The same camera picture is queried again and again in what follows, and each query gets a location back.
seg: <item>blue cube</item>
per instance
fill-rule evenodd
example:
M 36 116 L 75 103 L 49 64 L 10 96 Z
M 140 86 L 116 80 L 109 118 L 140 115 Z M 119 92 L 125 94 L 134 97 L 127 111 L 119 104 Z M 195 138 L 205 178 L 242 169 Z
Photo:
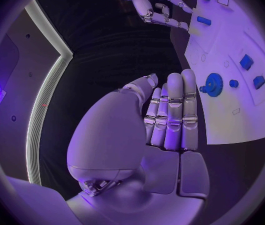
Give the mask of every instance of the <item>blue cube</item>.
M 257 76 L 255 79 L 253 79 L 253 84 L 255 86 L 255 89 L 259 89 L 261 86 L 263 86 L 265 83 L 265 79 L 263 76 Z
M 254 64 L 253 59 L 245 54 L 245 56 L 240 61 L 241 66 L 246 69 L 247 71 L 251 68 L 252 64 Z

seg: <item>blue gear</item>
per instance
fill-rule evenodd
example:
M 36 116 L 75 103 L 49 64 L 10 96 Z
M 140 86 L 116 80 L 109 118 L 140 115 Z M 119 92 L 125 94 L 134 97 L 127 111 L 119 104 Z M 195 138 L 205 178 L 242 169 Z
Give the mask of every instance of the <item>blue gear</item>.
M 223 79 L 218 73 L 208 75 L 205 82 L 205 89 L 211 97 L 218 97 L 223 90 Z

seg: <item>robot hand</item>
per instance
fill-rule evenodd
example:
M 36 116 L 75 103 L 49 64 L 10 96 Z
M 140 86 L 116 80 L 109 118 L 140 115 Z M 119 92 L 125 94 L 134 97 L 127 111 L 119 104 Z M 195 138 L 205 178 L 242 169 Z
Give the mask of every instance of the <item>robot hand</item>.
M 163 89 L 154 90 L 143 119 L 141 108 L 157 84 L 158 77 L 151 74 L 110 92 L 78 124 L 68 147 L 67 165 L 91 197 L 134 174 L 146 143 L 171 151 L 197 149 L 193 71 L 170 74 Z
M 189 30 L 188 24 L 185 22 L 178 22 L 175 19 L 169 18 L 169 8 L 162 3 L 156 3 L 155 7 L 161 9 L 161 13 L 156 13 L 153 10 L 152 4 L 149 0 L 131 0 L 133 5 L 145 23 L 161 24 L 169 27 L 181 28 Z M 191 14 L 193 10 L 185 4 L 183 0 L 167 0 L 176 6 L 182 8 L 185 12 Z

